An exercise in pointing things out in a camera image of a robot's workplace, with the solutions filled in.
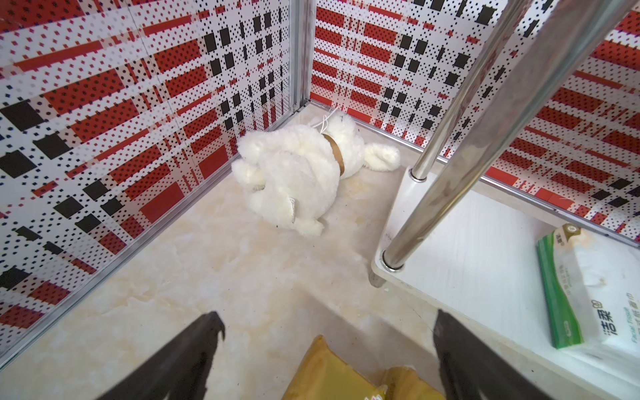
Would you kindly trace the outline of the white plush toy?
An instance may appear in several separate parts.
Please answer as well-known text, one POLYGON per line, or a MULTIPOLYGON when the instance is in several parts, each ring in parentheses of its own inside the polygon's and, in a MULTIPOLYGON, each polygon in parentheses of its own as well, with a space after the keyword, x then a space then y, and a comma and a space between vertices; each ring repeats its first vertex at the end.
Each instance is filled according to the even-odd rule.
POLYGON ((341 181, 362 168, 393 172, 401 164, 397 148, 365 143, 345 113, 312 125, 248 132, 238 140, 238 153, 232 173, 248 190, 248 208, 305 237, 321 235, 320 219, 335 202, 341 181))

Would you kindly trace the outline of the gold tissue pack left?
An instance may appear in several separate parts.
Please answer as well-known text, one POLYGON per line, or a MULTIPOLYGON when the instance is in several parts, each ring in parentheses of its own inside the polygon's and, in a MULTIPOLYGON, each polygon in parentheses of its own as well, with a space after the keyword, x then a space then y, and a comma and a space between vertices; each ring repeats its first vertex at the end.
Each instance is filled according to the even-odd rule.
POLYGON ((387 387, 376 387, 341 360, 318 335, 301 361, 283 399, 385 399, 387 387))

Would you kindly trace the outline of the white tissue pack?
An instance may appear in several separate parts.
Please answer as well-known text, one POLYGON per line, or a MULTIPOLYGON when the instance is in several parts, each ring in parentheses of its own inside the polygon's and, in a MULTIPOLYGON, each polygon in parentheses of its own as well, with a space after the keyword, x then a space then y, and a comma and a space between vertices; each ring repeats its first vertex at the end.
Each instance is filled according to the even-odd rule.
POLYGON ((639 359, 639 251, 570 223, 537 255, 556 349, 639 359))

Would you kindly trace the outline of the white two-tier shelf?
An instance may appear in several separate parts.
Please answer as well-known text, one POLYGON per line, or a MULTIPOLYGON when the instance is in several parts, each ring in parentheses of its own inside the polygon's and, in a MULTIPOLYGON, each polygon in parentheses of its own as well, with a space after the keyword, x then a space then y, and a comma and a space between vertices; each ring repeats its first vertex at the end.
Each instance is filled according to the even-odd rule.
POLYGON ((536 243, 567 212, 486 177, 491 163, 633 9, 631 1, 561 1, 460 148, 429 178, 403 176, 371 281, 451 313, 547 394, 575 384, 636 399, 622 378, 552 345, 536 243))

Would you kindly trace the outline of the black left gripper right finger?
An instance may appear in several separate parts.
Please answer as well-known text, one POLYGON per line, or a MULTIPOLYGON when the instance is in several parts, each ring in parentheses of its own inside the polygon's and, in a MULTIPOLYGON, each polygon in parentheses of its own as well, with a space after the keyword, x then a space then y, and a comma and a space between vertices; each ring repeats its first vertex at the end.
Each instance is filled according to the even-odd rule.
POLYGON ((549 399, 489 346, 443 310, 433 327, 447 399, 549 399))

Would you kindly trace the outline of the gold tissue pack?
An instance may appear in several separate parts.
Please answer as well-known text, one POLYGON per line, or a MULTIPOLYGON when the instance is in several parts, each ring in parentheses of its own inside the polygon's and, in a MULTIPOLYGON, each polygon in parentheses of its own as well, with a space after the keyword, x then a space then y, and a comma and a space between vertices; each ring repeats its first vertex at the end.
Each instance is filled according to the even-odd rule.
POLYGON ((445 396, 421 380, 410 367, 389 368, 383 375, 382 384, 387 387, 386 399, 445 400, 445 396))
POLYGON ((283 399, 385 399, 387 387, 376 387, 341 360, 318 335, 301 361, 283 399))

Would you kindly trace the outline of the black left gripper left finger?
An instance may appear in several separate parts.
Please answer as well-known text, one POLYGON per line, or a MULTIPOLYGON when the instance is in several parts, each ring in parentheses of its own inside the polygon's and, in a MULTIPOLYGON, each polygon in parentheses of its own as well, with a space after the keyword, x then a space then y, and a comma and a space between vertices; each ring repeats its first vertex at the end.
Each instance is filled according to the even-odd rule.
POLYGON ((201 315, 101 399, 203 399, 225 325, 201 315))

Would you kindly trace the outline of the gold tissue pack middle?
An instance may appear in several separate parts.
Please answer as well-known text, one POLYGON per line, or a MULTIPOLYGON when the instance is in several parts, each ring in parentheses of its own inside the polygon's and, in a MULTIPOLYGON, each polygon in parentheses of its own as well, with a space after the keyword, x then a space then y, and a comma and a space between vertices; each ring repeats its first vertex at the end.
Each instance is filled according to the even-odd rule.
POLYGON ((386 399, 445 400, 445 396, 421 380, 410 367, 389 368, 383 375, 382 384, 387 387, 386 399))

